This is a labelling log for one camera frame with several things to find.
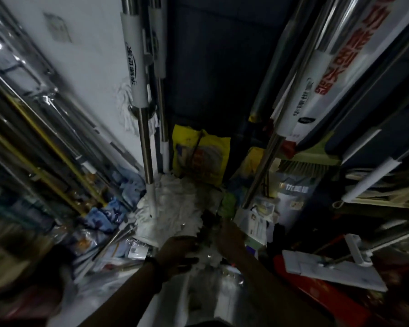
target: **white wall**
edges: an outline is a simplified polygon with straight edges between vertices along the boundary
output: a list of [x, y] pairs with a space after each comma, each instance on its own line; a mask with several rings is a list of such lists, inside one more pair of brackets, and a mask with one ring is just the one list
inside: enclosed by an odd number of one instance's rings
[[[121, 0], [3, 2], [89, 113], [142, 164], [140, 140], [120, 125], [115, 106], [114, 88], [128, 76], [120, 21]], [[43, 12], [65, 21], [72, 43], [53, 40]]]

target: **person's left hand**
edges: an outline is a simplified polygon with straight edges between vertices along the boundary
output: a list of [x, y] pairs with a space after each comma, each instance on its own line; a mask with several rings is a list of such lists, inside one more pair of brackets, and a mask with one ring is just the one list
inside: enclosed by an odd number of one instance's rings
[[186, 273], [198, 258], [185, 258], [185, 255], [197, 248], [197, 238], [193, 236], [174, 236], [169, 238], [156, 254], [155, 259], [165, 271], [164, 281], [174, 275]]

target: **forearm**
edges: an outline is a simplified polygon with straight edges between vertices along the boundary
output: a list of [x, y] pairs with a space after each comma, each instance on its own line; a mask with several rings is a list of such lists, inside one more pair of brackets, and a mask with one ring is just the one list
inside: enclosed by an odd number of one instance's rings
[[80, 327], [136, 326], [156, 292], [154, 273], [144, 264]]
[[260, 306], [273, 324], [285, 327], [329, 326], [330, 320], [300, 299], [254, 256], [243, 255], [236, 263], [246, 284], [260, 300]]

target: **bracelet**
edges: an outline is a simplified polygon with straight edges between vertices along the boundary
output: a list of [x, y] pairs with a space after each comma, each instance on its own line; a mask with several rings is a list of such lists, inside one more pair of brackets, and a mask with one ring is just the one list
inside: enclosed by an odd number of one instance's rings
[[158, 294], [164, 283], [164, 269], [154, 257], [147, 256], [144, 263], [150, 263], [154, 267], [155, 293]]

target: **red chinese characters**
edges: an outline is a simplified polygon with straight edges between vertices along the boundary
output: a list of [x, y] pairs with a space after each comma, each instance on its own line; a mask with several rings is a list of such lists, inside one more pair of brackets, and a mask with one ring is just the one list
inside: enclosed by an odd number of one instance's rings
[[334, 83], [338, 81], [339, 75], [347, 70], [360, 50], [371, 40], [373, 34], [391, 13], [388, 6], [394, 1], [395, 0], [376, 0], [369, 14], [332, 60], [332, 63], [316, 87], [315, 93], [326, 95], [330, 91]]

